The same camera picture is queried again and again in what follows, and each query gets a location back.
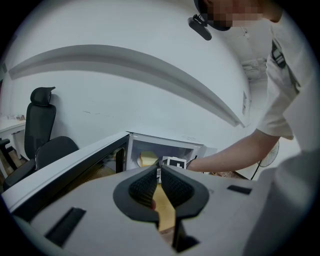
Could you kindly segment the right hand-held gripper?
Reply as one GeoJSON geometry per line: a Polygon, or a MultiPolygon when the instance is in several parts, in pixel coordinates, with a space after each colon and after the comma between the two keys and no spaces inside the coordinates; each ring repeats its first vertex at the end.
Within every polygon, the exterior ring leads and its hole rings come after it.
{"type": "Polygon", "coordinates": [[[157,183],[161,184],[161,167],[163,165],[165,166],[175,166],[181,169],[186,169],[187,167],[187,161],[182,158],[177,158],[174,156],[163,156],[159,158],[156,162],[155,165],[157,166],[157,173],[156,173],[156,178],[157,178],[157,183]]]}

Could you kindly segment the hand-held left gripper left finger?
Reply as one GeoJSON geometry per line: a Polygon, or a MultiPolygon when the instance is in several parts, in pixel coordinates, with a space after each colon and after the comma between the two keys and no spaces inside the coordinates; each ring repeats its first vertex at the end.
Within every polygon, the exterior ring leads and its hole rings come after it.
{"type": "Polygon", "coordinates": [[[121,181],[113,191],[118,209],[134,221],[158,223],[159,214],[152,209],[157,188],[157,167],[138,169],[138,173],[121,181]]]}

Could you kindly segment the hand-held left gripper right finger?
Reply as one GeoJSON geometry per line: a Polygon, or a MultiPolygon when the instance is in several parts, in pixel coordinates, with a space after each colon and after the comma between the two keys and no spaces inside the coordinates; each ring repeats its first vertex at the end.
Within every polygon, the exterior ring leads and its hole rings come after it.
{"type": "Polygon", "coordinates": [[[167,165],[161,167],[161,186],[177,218],[198,216],[209,201],[209,191],[202,183],[167,165]]]}

